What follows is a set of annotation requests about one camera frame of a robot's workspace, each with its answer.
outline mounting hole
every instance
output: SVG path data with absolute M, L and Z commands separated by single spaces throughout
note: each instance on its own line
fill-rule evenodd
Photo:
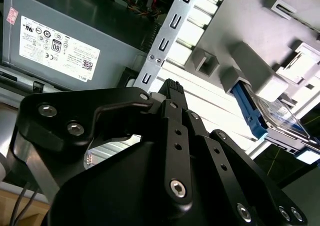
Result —
M 173 102 L 170 103 L 170 106 L 173 107 L 174 109 L 177 109 L 177 108 L 178 108 L 178 106 L 177 106 L 176 104 L 174 104 Z
M 177 150 L 182 150 L 182 147 L 180 144 L 174 144 L 174 147 L 177 149 Z
M 177 135 L 182 135 L 182 133 L 181 133 L 180 130 L 175 130 L 175 133 L 176 133 Z
M 143 100 L 149 100 L 149 97 L 145 94 L 140 94 L 140 97 L 143 99 Z
M 227 171 L 228 170 L 228 168 L 225 166 L 225 165 L 221 165 L 221 168 L 224 170 L 224 171 Z

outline barcode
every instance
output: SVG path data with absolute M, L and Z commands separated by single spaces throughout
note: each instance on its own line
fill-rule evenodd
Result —
M 87 60 L 83 60 L 83 64 L 82 64 L 82 68 L 83 69 L 86 69 L 88 71 L 91 71 L 92 70 L 92 67 L 93 67 L 93 63 L 87 61 Z

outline power supply label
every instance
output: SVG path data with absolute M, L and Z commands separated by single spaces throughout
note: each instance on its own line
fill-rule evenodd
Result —
M 87 82 L 93 78 L 100 50 L 21 16 L 19 54 Z

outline screw hole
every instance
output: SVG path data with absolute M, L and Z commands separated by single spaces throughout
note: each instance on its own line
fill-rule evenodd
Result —
M 178 108 L 178 106 L 177 106 L 176 104 L 174 104 L 173 102 L 170 103 L 170 106 L 173 107 L 174 109 L 177 109 L 177 108 Z
M 177 135 L 182 135 L 182 133 L 181 133 L 180 130 L 175 130 L 175 133 L 176 133 Z
M 174 144 L 174 147 L 177 149 L 177 150 L 182 150 L 182 147 L 180 144 Z
M 227 171 L 228 168 L 225 166 L 225 165 L 221 165 L 221 168 L 224 170 L 224 171 Z

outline metal rivet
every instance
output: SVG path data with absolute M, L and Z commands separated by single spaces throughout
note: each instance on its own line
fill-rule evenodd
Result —
M 145 94 L 140 94 L 140 97 L 143 99 L 143 100 L 149 100 L 149 97 Z
M 226 135 L 224 134 L 224 133 L 222 133 L 222 132 L 219 132 L 219 135 L 225 140 L 227 137 L 226 137 Z
M 239 215 L 244 221 L 246 221 L 247 223 L 251 222 L 251 215 L 249 211 L 245 208 L 245 206 L 243 206 L 242 204 L 237 204 L 236 209 L 238 210 Z
M 42 105 L 38 108 L 39 113 L 45 117 L 53 117 L 57 115 L 57 109 L 51 105 Z
M 303 221 L 303 218 L 302 218 L 301 214 L 299 214 L 299 212 L 298 212 L 294 207 L 291 208 L 291 211 L 292 211 L 293 215 L 294 215 L 300 222 Z
M 199 119 L 199 115 L 197 115 L 196 113 L 191 113 L 192 117 L 194 117 L 196 120 Z
M 184 185 L 178 180 L 172 180 L 170 187 L 175 196 L 183 198 L 186 195 L 186 189 Z
M 174 103 L 170 103 L 170 106 L 172 106 L 174 109 L 178 108 L 178 106 L 176 104 L 174 104 Z
M 70 134 L 79 136 L 82 135 L 85 132 L 85 129 L 82 127 L 82 125 L 78 123 L 70 123 L 67 127 Z
M 290 221 L 290 216 L 288 215 L 288 213 L 285 211 L 283 207 L 280 206 L 279 211 L 287 221 Z

